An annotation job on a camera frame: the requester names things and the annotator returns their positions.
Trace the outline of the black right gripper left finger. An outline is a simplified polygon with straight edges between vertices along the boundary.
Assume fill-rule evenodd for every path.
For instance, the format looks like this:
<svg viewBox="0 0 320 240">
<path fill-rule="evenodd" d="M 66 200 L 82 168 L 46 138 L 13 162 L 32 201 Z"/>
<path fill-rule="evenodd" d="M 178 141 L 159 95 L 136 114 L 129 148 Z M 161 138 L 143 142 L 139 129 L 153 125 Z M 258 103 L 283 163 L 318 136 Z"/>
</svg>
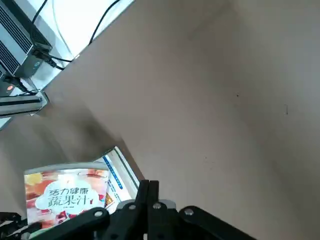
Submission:
<svg viewBox="0 0 320 240">
<path fill-rule="evenodd" d="M 140 182 L 134 201 L 114 213 L 93 208 L 49 231 L 51 240 L 142 240 L 144 224 L 139 223 L 146 213 L 150 181 Z"/>
</svg>

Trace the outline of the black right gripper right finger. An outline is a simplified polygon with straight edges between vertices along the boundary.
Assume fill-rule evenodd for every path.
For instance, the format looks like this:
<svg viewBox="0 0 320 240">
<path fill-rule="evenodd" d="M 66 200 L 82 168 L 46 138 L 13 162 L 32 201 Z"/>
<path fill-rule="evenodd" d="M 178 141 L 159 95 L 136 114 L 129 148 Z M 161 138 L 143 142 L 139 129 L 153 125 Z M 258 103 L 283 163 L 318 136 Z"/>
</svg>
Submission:
<svg viewBox="0 0 320 240">
<path fill-rule="evenodd" d="M 253 240 L 254 237 L 208 213 L 189 205 L 177 210 L 159 199 L 159 182 L 151 180 L 147 197 L 149 240 Z"/>
</svg>

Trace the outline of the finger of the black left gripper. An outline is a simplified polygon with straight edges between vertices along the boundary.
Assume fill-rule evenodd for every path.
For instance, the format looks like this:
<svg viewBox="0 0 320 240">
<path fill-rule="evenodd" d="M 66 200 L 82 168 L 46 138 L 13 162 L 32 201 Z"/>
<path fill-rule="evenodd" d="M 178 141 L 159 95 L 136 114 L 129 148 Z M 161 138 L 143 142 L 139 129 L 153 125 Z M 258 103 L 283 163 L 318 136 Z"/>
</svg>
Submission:
<svg viewBox="0 0 320 240">
<path fill-rule="evenodd" d="M 16 212 L 0 213 L 0 240 L 28 240 L 30 235 L 42 228 L 40 222 L 28 224 L 26 218 Z"/>
</svg>

